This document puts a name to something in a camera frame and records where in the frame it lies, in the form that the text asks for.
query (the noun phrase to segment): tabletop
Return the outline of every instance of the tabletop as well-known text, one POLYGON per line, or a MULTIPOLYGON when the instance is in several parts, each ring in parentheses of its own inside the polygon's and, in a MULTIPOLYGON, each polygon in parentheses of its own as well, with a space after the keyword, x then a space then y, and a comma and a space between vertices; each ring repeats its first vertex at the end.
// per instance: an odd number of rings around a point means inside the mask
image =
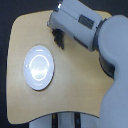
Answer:
MULTIPOLYGON (((111 16, 98 13, 103 19, 111 16)), ((50 14, 43 11, 24 15, 13 24, 7 61, 7 116, 11 124, 63 111, 99 116, 103 96, 113 83, 101 69, 98 52, 89 52, 67 35, 64 51, 55 44, 47 27, 50 14), (23 72, 25 57, 36 45, 47 47, 55 63, 53 79, 42 91, 31 89, 23 72)))

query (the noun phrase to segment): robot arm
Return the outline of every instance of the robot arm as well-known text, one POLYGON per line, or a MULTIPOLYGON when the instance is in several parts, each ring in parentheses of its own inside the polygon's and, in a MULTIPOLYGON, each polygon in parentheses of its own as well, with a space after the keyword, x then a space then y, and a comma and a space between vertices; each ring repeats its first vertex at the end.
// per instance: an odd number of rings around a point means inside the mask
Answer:
POLYGON ((102 21, 79 1, 64 0, 51 14, 48 26, 99 52, 101 67, 114 78, 101 103, 99 128, 128 128, 128 19, 118 15, 102 21))

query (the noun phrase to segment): beige table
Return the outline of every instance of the beige table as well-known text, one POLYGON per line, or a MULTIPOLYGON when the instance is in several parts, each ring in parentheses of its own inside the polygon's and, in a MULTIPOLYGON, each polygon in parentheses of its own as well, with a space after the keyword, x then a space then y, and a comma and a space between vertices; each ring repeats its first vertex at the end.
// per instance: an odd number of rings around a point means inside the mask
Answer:
POLYGON ((58 48, 46 26, 50 13, 21 16, 13 24, 7 65, 7 115, 12 124, 60 111, 99 116, 101 100, 113 82, 102 71, 97 52, 90 53, 67 36, 65 50, 58 48), (53 80, 40 92, 32 90, 23 75, 25 56, 35 45, 47 47, 55 62, 53 80))

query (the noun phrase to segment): white plate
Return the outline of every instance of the white plate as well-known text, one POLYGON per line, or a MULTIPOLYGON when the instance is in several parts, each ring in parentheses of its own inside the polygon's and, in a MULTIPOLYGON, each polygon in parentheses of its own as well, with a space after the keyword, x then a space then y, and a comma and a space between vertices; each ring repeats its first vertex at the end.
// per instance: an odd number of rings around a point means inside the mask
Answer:
POLYGON ((42 90, 52 80, 54 61, 49 50, 44 46, 35 46, 24 61, 24 76, 28 85, 34 90, 42 90))

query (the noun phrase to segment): black background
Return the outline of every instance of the black background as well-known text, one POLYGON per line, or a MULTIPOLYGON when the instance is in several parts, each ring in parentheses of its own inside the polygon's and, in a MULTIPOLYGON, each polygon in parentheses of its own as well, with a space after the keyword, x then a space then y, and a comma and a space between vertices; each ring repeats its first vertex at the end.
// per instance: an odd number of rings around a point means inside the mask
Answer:
MULTIPOLYGON (((80 0, 88 7, 107 11, 112 15, 128 17, 127 0, 80 0)), ((28 128, 29 125, 11 125, 6 108, 6 60, 13 22, 23 14, 54 9, 57 0, 0 0, 0 128, 28 128)))

